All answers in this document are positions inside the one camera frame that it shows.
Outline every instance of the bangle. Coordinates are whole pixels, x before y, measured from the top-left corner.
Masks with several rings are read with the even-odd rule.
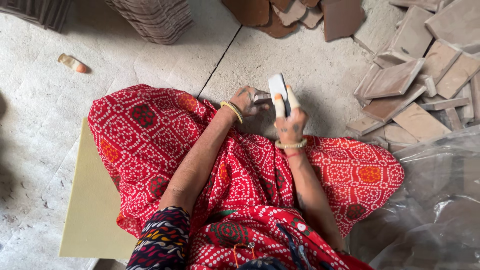
[[[280,149],[295,149],[295,148],[302,148],[307,145],[307,138],[303,138],[299,143],[296,144],[282,144],[280,140],[275,141],[275,146]]]
[[[220,102],[220,107],[223,108],[223,106],[229,106],[230,109],[233,110],[233,112],[237,115],[237,117],[239,118],[239,122],[240,124],[243,124],[243,116],[241,115],[240,111],[237,109],[237,107],[235,107],[232,103],[226,101],[226,100],[222,100]]]
[[[291,158],[291,157],[298,156],[298,155],[301,155],[301,154],[303,154],[303,153],[305,153],[305,150],[302,149],[302,150],[298,151],[297,153],[293,153],[293,154],[291,154],[291,155],[287,155],[286,158],[289,159],[289,158]]]

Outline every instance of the woman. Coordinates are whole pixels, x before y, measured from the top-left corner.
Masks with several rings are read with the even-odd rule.
[[[253,104],[264,93],[245,86],[219,110],[146,85],[94,101],[89,126],[120,193],[117,224],[139,238],[128,269],[369,269],[342,252],[342,237],[403,169],[377,146],[303,136],[308,116],[290,87],[288,118],[275,97],[277,144],[232,128],[269,109]]]

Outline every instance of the red bandhani sari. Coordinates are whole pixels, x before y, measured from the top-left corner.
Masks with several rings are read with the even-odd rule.
[[[94,101],[88,122],[120,193],[118,226],[140,236],[176,168],[215,113],[206,100],[147,85]],[[307,139],[305,151],[345,237],[400,186],[403,169],[381,147],[349,137]],[[294,266],[288,241],[276,227],[281,223],[305,246],[311,262],[348,269],[293,209],[293,190],[288,162],[272,141],[230,129],[192,213],[189,264],[232,267],[233,245],[254,242],[256,257],[274,256]],[[250,259],[251,251],[237,252],[239,264]]]

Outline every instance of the red thread bracelet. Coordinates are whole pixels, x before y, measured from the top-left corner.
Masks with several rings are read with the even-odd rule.
[[[289,159],[289,158],[291,158],[291,157],[294,157],[294,156],[298,156],[298,155],[300,155],[300,154],[302,154],[302,153],[305,153],[305,150],[302,149],[302,150],[298,151],[297,153],[293,153],[293,154],[291,154],[291,155],[287,155],[287,159]]]

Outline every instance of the gold bangle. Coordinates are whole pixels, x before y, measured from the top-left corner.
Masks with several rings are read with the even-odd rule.
[[[223,108],[223,106],[229,106],[230,109],[233,110],[233,112],[237,115],[237,117],[239,118],[239,122],[240,124],[243,124],[243,116],[242,114],[240,113],[240,111],[237,109],[237,107],[235,107],[232,103],[226,101],[226,100],[223,100],[220,102],[220,107]]]
[[[299,143],[296,144],[282,144],[280,140],[275,141],[275,146],[280,149],[295,149],[302,148],[307,145],[307,138],[303,138]]]

